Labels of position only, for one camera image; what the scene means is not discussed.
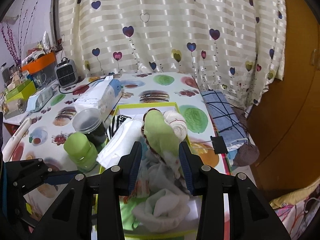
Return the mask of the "brown fabric pouch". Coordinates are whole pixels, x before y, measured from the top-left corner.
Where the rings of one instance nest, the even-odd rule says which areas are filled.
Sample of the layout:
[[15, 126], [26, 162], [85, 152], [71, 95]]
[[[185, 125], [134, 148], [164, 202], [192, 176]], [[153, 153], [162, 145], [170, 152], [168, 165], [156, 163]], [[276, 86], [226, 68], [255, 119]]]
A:
[[259, 154], [257, 146], [250, 142], [243, 144], [235, 155], [233, 165], [238, 167], [252, 165], [259, 158]]

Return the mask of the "purple decorative twigs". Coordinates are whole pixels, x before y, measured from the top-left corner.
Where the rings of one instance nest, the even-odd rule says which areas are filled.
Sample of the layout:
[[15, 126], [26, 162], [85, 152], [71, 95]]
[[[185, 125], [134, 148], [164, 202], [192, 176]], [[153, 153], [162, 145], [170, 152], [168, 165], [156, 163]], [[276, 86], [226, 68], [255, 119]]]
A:
[[26, 43], [31, 20], [34, 18], [38, 3], [39, 2], [36, 1], [31, 11], [29, 11], [24, 7], [24, 0], [17, 16], [5, 16], [1, 21], [1, 35], [3, 37], [3, 41], [17, 66], [21, 65], [22, 49]]

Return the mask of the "light green cloth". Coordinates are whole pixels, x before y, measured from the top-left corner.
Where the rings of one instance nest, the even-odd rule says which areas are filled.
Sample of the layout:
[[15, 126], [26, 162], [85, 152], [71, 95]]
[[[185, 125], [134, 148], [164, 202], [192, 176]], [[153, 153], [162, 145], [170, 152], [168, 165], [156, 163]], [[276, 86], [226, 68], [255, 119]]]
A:
[[127, 231], [133, 231], [140, 222], [136, 220], [132, 214], [132, 210], [140, 203], [145, 202], [147, 198], [131, 198], [120, 197], [120, 211], [123, 229]]

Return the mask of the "white curved plastic piece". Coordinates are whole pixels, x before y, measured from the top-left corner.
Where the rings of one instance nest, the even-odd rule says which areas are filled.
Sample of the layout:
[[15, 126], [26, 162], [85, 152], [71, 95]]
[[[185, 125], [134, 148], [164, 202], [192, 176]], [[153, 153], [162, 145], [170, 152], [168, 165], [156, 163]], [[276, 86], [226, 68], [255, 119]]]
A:
[[8, 140], [7, 144], [3, 148], [3, 161], [8, 162], [13, 155], [14, 150], [16, 149], [17, 145], [21, 141], [23, 135], [31, 126], [31, 119], [27, 118], [24, 122], [20, 125], [14, 135]]

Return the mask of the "blue wet wipes pack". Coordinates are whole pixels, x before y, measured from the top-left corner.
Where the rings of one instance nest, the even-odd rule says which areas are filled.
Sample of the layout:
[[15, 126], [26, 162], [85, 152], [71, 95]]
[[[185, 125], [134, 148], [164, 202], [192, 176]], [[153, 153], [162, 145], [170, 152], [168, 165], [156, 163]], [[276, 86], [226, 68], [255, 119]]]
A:
[[52, 97], [52, 87], [45, 87], [38, 90], [28, 99], [26, 111], [30, 113], [40, 111]]

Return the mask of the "green towel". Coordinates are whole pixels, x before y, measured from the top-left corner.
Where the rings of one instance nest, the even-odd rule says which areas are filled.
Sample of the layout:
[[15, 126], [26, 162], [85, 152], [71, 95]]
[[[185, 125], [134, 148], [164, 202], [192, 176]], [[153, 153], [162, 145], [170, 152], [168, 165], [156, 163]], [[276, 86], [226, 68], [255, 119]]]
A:
[[182, 141], [165, 122], [164, 113], [156, 108], [149, 109], [143, 116], [142, 135], [151, 152], [161, 161], [176, 161]]

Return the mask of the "grey work glove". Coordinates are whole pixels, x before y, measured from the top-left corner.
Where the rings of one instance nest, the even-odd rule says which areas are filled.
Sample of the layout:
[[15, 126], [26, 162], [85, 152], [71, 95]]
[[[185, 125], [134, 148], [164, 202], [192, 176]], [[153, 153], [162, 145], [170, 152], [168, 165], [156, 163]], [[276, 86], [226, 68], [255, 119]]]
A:
[[189, 194], [182, 176], [176, 179], [173, 170], [160, 161], [151, 151], [147, 151], [146, 160], [151, 192], [156, 193], [162, 189], [167, 189], [178, 195]]

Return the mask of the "blue checked cloth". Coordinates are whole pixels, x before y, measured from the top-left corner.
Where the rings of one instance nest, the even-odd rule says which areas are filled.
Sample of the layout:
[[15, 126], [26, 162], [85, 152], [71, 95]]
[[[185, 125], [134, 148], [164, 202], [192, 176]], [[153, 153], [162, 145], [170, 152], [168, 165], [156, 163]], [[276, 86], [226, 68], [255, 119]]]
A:
[[218, 90], [209, 90], [202, 92], [201, 95], [218, 135], [224, 139], [228, 152], [247, 144], [248, 136], [244, 125], [240, 123], [224, 94]]

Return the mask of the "white tissue pack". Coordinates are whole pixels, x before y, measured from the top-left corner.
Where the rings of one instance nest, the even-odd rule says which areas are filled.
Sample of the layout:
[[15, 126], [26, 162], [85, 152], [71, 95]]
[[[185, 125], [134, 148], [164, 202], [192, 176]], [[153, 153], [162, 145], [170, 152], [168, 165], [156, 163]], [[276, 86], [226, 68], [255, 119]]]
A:
[[121, 83], [113, 76], [108, 76], [97, 81], [94, 85], [81, 94], [74, 107], [78, 113], [88, 108], [98, 109], [102, 120], [105, 121], [122, 96]]

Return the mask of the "orange storage box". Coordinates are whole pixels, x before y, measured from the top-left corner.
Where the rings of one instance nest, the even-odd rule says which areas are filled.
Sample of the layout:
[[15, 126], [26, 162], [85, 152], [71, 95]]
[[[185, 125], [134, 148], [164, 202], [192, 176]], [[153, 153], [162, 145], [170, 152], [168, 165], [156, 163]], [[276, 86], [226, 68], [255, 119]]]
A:
[[51, 64], [56, 62], [55, 53], [52, 51], [49, 54], [42, 56], [39, 59], [32, 61], [31, 63], [22, 67], [22, 71], [28, 71], [29, 74], [35, 74]]

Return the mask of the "white towel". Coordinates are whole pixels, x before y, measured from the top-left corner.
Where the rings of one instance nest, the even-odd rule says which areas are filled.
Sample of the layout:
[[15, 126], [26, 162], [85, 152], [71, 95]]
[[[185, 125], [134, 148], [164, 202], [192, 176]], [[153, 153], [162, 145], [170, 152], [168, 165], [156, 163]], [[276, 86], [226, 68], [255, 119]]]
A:
[[126, 119], [112, 139], [100, 151], [96, 161], [105, 169], [117, 165], [121, 157], [128, 155], [136, 141], [142, 137], [143, 123], [136, 119]]

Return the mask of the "clear lidded container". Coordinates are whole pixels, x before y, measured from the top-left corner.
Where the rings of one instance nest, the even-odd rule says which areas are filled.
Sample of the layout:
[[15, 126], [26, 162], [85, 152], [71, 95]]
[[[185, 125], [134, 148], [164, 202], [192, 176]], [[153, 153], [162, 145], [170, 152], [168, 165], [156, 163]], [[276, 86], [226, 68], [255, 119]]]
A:
[[96, 108], [87, 108], [73, 119], [73, 128], [76, 132], [84, 134], [95, 146], [99, 146], [107, 139], [101, 113]]

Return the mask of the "green cardboard box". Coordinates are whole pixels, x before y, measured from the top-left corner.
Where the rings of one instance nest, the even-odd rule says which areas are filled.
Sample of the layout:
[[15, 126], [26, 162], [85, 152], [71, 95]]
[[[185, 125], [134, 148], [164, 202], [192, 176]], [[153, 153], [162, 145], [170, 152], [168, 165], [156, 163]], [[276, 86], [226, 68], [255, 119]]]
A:
[[30, 96], [36, 93], [36, 87], [34, 82], [30, 79], [27, 79], [22, 84], [18, 85], [13, 90], [9, 91], [5, 95], [5, 101], [11, 102], [12, 100], [23, 99], [28, 100]]

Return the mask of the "black white striped sock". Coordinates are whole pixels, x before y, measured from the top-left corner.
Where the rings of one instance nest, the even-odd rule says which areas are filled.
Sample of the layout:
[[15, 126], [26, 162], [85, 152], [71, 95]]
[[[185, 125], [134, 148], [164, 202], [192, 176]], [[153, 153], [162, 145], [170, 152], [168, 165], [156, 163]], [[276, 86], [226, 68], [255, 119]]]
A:
[[115, 115], [108, 128], [106, 129], [106, 136], [108, 141], [110, 141], [115, 135], [116, 131], [120, 128], [120, 126], [127, 120], [131, 119], [130, 116], [127, 115]]

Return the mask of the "green rimmed white tray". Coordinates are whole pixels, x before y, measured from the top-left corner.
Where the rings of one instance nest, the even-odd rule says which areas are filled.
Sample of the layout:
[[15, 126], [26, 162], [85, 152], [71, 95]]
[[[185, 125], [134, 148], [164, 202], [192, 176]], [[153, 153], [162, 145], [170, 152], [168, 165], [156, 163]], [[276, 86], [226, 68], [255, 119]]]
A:
[[183, 236], [196, 232], [198, 198], [191, 198], [178, 157], [179, 144], [187, 139], [184, 117], [176, 110], [150, 108], [140, 115], [115, 115], [107, 129], [108, 142], [97, 162], [105, 169], [117, 165], [135, 142], [142, 145], [137, 179], [128, 196], [116, 198], [123, 229], [131, 235], [142, 230]]

